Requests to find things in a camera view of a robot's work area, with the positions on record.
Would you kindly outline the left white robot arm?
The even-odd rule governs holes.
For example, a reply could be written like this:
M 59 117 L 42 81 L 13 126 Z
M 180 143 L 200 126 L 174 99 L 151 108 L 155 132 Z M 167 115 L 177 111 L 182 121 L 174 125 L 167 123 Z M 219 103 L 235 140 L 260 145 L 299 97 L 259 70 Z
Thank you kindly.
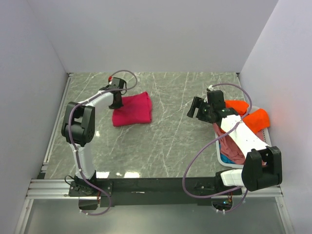
M 87 196 L 94 195 L 98 189 L 90 144 L 95 136 L 96 110 L 121 108 L 122 95 L 126 91 L 125 80 L 109 77 L 108 85 L 95 95 L 81 102 L 69 102 L 66 106 L 61 134 L 73 152 L 76 167 L 75 184 Z

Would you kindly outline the magenta t shirt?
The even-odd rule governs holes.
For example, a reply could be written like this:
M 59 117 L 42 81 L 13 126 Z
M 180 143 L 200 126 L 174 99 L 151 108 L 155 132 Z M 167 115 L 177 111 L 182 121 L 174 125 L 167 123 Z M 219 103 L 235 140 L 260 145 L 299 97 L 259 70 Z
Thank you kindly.
M 152 122 L 152 101 L 147 92 L 122 98 L 123 106 L 115 109 L 112 115 L 114 127 Z

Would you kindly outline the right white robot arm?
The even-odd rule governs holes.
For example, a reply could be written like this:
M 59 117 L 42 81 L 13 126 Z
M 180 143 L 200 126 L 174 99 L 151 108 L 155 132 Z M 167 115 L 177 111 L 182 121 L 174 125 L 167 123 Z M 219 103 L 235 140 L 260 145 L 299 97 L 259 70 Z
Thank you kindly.
M 216 174 L 219 178 L 214 182 L 214 190 L 221 195 L 236 187 L 245 187 L 248 191 L 256 191 L 282 183 L 282 159 L 278 147 L 270 147 L 261 141 L 245 124 L 234 108 L 228 108 L 220 90 L 207 91 L 207 100 L 194 97 L 188 117 L 196 117 L 201 121 L 216 123 L 224 132 L 214 139 L 219 141 L 229 136 L 239 147 L 245 157 L 242 169 L 231 169 Z

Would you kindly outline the orange t shirt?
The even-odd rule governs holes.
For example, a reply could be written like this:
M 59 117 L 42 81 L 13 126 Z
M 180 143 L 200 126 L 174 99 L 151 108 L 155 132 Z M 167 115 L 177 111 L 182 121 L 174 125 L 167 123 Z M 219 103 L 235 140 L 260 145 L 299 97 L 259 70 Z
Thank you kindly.
M 227 108 L 234 108 L 240 116 L 246 114 L 249 108 L 249 104 L 242 100 L 226 100 L 225 104 Z M 248 114 L 243 118 L 243 121 L 254 134 L 270 127 L 269 115 L 263 109 L 258 109 L 253 113 Z

